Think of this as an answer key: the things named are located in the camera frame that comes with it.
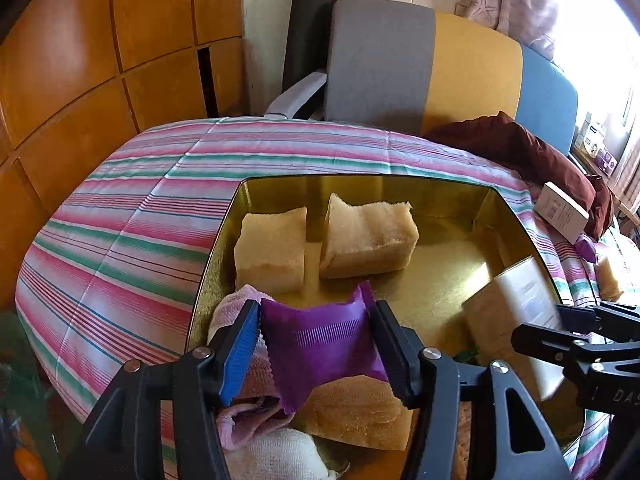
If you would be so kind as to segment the small white box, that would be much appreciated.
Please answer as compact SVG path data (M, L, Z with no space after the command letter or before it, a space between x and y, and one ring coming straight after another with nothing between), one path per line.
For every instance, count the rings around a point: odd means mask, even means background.
M478 350L477 361L507 362L536 402L551 398L563 382L562 370L523 356L511 344L512 332L528 323L558 330L555 301L533 258L515 263L465 300L462 309Z

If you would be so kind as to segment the yellow sponge block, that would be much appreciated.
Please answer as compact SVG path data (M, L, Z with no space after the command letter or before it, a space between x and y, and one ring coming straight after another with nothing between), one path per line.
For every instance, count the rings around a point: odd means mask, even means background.
M246 214L233 255L235 287L268 295L300 292L305 281L307 208Z
M410 203L354 206L333 193L324 217L319 275L334 280L405 269L419 237Z

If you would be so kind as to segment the pink striped towel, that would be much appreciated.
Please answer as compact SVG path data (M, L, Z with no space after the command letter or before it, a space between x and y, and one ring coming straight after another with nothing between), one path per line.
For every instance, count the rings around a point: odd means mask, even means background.
M260 302L262 299L270 299L270 296L250 285L225 296L214 310L207 341L211 341L218 330L234 323L246 300ZM245 448L258 437L288 426L292 418L282 411L268 350L264 338L259 336L240 391L216 418L221 446L226 452Z

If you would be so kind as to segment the pale blue yellow sock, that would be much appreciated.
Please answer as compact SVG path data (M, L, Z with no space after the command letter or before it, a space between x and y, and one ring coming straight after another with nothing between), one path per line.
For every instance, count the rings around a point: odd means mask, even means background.
M225 452L232 479L336 479L314 439L292 428L263 434L238 450Z

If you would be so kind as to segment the striped tablecloth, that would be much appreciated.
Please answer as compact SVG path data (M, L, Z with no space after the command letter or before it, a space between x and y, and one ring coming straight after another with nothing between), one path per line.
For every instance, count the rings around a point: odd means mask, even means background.
M236 188L277 174L408 174L491 186L535 243L564 304L598 298L593 266L536 216L537 189L494 162L335 122L175 122L138 134L78 185L18 274L15 305L32 350L78 419L126 360L163 363L183 352Z

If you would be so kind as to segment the wooden side desk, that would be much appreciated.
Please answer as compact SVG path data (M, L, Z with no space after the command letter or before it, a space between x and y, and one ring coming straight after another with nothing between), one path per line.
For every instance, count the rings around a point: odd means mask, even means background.
M596 163L582 150L575 148L570 149L570 154L575 159L575 164L582 167L588 174L597 174L600 176L614 197L614 206L616 217L618 218L618 229L620 232L630 238L634 237L634 230L639 227L639 216L636 211L631 208L628 198L622 191L622 188L614 182L612 177L607 176Z

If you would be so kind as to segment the dark red cloth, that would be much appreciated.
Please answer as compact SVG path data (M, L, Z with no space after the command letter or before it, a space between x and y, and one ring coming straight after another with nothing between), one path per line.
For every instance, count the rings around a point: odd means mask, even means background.
M508 116L482 116L436 127L428 140L513 169L523 180L555 184L588 212L585 233L600 240L614 218L614 197L602 177L583 174L568 157Z

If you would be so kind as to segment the wooden wardrobe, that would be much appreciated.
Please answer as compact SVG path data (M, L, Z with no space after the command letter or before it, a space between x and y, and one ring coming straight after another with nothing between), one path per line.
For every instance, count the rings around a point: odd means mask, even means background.
M1 305L37 232L137 133L248 109L241 0L32 0L1 45Z

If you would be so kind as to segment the purple sachet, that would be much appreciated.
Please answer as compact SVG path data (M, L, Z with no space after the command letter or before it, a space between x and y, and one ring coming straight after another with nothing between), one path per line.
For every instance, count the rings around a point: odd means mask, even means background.
M359 375L388 381L369 330L374 303L367 282L339 304L294 309L260 302L260 332L285 414L296 413L314 388L329 382Z
M576 254L590 263L597 262L596 245L585 233L580 234L574 244Z

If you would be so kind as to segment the yellow sponge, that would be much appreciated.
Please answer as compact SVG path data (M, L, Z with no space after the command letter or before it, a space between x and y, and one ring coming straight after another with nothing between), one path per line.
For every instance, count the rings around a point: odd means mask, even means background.
M387 382L356 376L312 390L293 420L294 429L362 448L403 451L412 415Z
M604 257L596 265L597 282L600 297L615 302L623 296L626 289L626 271L624 266L613 257Z

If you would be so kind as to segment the cream tea box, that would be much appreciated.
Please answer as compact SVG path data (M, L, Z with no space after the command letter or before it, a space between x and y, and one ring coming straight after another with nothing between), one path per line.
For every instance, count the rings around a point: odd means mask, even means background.
M574 245L584 232L589 214L552 182L546 182L535 202L534 211Z

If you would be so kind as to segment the gold tin tray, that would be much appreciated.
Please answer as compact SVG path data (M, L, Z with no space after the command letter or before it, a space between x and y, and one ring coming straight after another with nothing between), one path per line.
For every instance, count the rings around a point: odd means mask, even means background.
M335 193L349 205L410 203L419 240L404 270L364 278L324 280L319 276L321 239L329 198ZM247 214L283 214L307 208L305 284L300 292L273 295L290 307L306 308L346 300L356 284L369 280L375 297L384 299L401 325L413 328L423 342L450 356L471 350L473 341L463 318L462 304L492 278L515 263L532 258L546 280L552 299L558 288L542 262L526 229L503 197L489 186L409 176L374 174L300 174L243 180L216 236L194 302L186 350L204 346L213 313L235 289L234 246ZM382 450L322 438L329 430L356 429L356 422L340 426L329 401L337 393L358 393L359 401L390 401L382 382L363 377L342 379L311 395L294 422L309 429L318 418L320 451L345 466L340 479L400 479L409 448Z

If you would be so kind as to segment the black rolled mat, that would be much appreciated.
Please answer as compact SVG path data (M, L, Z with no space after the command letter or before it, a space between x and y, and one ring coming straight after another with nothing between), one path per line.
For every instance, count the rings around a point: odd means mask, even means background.
M324 70L329 55L334 0L292 0L281 90Z

